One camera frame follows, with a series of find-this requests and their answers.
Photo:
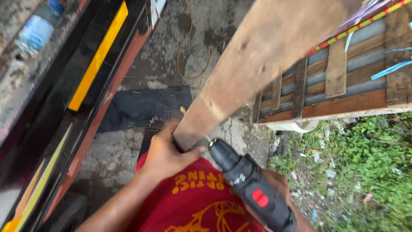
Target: red button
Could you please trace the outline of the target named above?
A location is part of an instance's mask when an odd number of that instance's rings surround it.
[[[252,198],[262,208],[269,204],[269,198],[267,198],[267,196],[260,189],[255,189],[252,192]]]

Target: wooden pallet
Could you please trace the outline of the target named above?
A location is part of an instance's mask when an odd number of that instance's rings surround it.
[[[304,57],[256,97],[254,123],[325,120],[412,110],[412,65],[371,76],[411,60],[412,3],[346,39]]]

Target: concrete ground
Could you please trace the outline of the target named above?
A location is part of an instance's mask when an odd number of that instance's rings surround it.
[[[252,3],[252,0],[190,1],[193,29],[182,47],[179,62],[185,76],[194,77],[202,72],[213,47],[233,35]],[[176,55],[189,29],[190,15],[185,1],[169,1],[118,91],[190,86],[192,96],[195,97],[213,70],[221,51],[218,49],[212,55],[211,63],[201,79],[183,80],[177,74]],[[210,136],[225,139],[238,153],[249,153],[265,168],[272,133],[264,126],[250,123],[253,103],[254,100],[240,108],[211,131]],[[88,214],[95,212],[133,177],[143,132],[143,128],[133,128],[95,136],[70,189],[88,197]],[[204,156],[211,160],[207,152]]]

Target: blue ribbon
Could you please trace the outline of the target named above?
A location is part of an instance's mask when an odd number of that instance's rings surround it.
[[[394,49],[394,50],[392,50],[392,51],[387,51],[387,52],[408,51],[408,50],[411,51],[411,59],[412,59],[412,47]],[[379,72],[379,73],[371,76],[370,78],[371,78],[372,80],[376,80],[376,79],[378,79],[378,78],[381,77],[381,76],[384,76],[384,75],[386,75],[386,74],[392,73],[392,72],[394,72],[394,71],[396,71],[396,70],[398,70],[398,69],[400,69],[400,68],[402,68],[402,67],[404,67],[404,66],[406,66],[406,65],[409,65],[409,64],[412,64],[412,60],[395,64],[394,66],[389,67],[389,68],[383,70],[382,72]]]

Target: black rubber mat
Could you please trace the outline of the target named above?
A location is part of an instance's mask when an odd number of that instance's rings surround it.
[[[145,127],[154,116],[161,121],[182,118],[180,106],[188,109],[191,103],[189,87],[117,92],[97,133]]]

